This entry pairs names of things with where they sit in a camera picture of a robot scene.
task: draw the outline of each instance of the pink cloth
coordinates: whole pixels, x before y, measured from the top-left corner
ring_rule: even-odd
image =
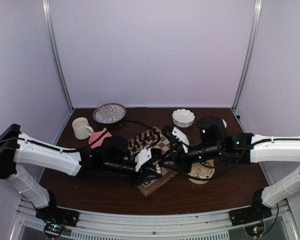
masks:
[[[89,144],[91,144],[93,141],[95,141],[101,134],[103,134],[107,129],[104,128],[102,131],[98,132],[92,132],[91,136],[89,138]],[[105,138],[112,137],[110,132],[107,132],[99,141],[97,141],[95,144],[91,146],[92,149],[101,146],[102,142],[104,141]]]

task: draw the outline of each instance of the scalloped bowl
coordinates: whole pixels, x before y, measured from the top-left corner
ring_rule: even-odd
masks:
[[[173,123],[180,128],[188,128],[195,121],[195,114],[186,109],[177,109],[172,113]]]

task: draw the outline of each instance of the white wall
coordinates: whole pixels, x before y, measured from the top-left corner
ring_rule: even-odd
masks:
[[[253,0],[52,0],[75,107],[230,107]]]
[[[238,111],[248,131],[300,136],[300,0],[263,1],[251,68]],[[273,182],[296,163],[266,164]],[[288,199],[300,231],[300,192]]]
[[[52,58],[41,0],[0,0],[0,134],[12,123],[52,142],[68,109]],[[40,167],[27,168],[38,178]],[[0,240],[6,240],[19,204],[0,180]]]

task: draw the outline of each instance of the table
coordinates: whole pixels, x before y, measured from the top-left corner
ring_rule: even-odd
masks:
[[[163,128],[173,126],[171,114],[175,108],[128,108],[126,118]],[[220,116],[227,122],[230,135],[241,133],[232,111],[228,108],[191,108],[197,117]],[[93,120],[94,109],[76,109],[67,123],[58,145],[80,148],[88,139],[77,140],[71,123],[78,117],[85,117],[95,132],[106,125]],[[117,123],[113,135],[133,138],[145,129],[132,123]],[[196,123],[182,131],[191,144],[200,141]],[[216,166],[222,163],[215,161]],[[61,207],[109,214],[166,215],[217,211],[251,204],[253,193],[268,186],[259,164],[237,165],[225,176],[197,185],[178,174],[155,192],[144,196],[138,188],[130,186],[130,179],[110,175],[104,179],[80,179],[52,169],[46,169],[40,184],[51,190]]]

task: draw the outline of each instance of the patterned plate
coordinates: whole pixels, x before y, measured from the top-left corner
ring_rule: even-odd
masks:
[[[113,124],[124,118],[126,108],[119,103],[111,103],[111,117],[103,118],[100,116],[98,108],[93,112],[93,119],[101,124]]]

